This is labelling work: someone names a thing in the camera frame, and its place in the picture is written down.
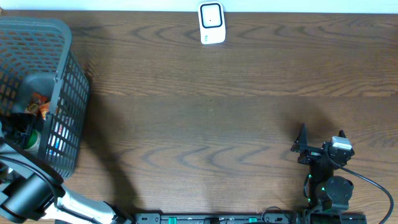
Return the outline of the red Top chocolate bar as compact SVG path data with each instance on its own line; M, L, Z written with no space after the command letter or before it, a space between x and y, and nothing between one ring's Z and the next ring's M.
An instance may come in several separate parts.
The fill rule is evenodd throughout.
M39 93L33 92L29 104L26 106L24 112L41 116L46 120L46 114L49 112L50 100L48 97Z

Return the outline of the green lid jar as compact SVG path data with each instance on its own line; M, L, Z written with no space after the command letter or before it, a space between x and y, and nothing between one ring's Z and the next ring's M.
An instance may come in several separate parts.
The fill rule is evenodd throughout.
M38 153L39 146L40 146L40 140L41 140L41 134L37 130L34 129L32 131L32 134L30 135L30 138L25 147L25 150L32 154Z

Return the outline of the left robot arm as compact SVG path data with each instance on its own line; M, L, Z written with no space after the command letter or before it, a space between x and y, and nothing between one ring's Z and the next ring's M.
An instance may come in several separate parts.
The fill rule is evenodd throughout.
M14 223L54 219L66 223L135 223L136 219L106 202L76 194L43 160L1 135L1 162L20 177L1 187L1 216Z

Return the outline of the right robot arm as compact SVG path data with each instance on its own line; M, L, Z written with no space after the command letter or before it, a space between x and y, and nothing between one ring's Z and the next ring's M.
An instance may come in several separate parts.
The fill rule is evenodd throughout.
M325 141L321 147L314 147L308 145L307 129L303 124L290 150L299 153L299 164L309 166L305 196L309 198L312 212L339 214L346 211L353 184L334 174L354 156L353 147L344 131Z

